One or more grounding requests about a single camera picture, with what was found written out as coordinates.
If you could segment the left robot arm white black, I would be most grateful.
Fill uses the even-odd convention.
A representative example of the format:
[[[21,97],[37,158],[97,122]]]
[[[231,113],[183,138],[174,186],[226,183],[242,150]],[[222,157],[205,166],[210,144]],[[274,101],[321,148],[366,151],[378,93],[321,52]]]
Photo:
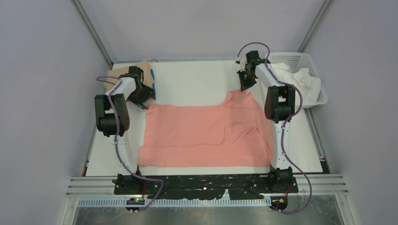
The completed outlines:
[[[118,175],[112,181],[115,194],[144,194],[148,181],[141,176],[138,156],[130,147],[127,102],[132,102],[140,109],[147,109],[145,102],[155,99],[155,91],[145,85],[144,71],[137,66],[128,67],[119,76],[99,76],[96,80],[112,85],[104,94],[95,96],[94,104],[96,127],[115,148],[119,166]]]

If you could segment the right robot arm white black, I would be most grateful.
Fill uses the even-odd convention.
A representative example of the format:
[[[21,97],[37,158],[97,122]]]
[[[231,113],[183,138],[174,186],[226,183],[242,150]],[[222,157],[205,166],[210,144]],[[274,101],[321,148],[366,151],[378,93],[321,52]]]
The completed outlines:
[[[274,128],[274,150],[265,183],[273,192],[281,192],[293,184],[292,163],[287,154],[290,122],[295,113],[296,91],[279,78],[269,60],[261,58],[258,51],[248,52],[245,59],[237,57],[236,63],[240,66],[237,74],[242,91],[257,82],[261,82],[267,88],[264,113]]]

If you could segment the salmon pink t shirt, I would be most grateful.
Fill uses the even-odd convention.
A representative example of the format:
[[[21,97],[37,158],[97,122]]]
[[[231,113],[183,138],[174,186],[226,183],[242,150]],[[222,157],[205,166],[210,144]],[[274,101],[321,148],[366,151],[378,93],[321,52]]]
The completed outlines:
[[[252,93],[229,91],[220,105],[151,105],[141,167],[266,167],[274,128]]]

